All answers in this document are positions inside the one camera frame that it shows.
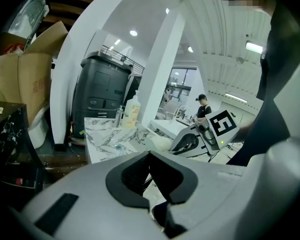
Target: fluorescent light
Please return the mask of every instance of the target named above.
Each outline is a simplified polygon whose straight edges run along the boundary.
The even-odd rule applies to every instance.
[[[252,42],[246,42],[245,48],[249,51],[256,52],[258,54],[261,54],[263,49],[264,49],[262,46],[257,45],[257,44],[252,43]]]
[[[136,37],[138,35],[138,33],[135,30],[130,30],[130,35],[133,37]]]
[[[229,93],[226,93],[225,96],[231,97],[231,98],[233,98],[233,99],[236,99],[236,100],[241,101],[241,102],[244,102],[244,103],[247,103],[247,102],[248,102],[248,101],[246,101],[246,100],[244,100],[244,99],[242,99],[242,98],[238,98],[238,97],[233,96],[233,95],[231,95],[231,94],[229,94]]]

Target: brown cardboard box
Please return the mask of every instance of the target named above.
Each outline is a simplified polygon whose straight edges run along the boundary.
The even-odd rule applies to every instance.
[[[52,57],[67,34],[59,21],[39,35],[23,54],[0,56],[0,101],[26,104],[29,125],[49,102]]]

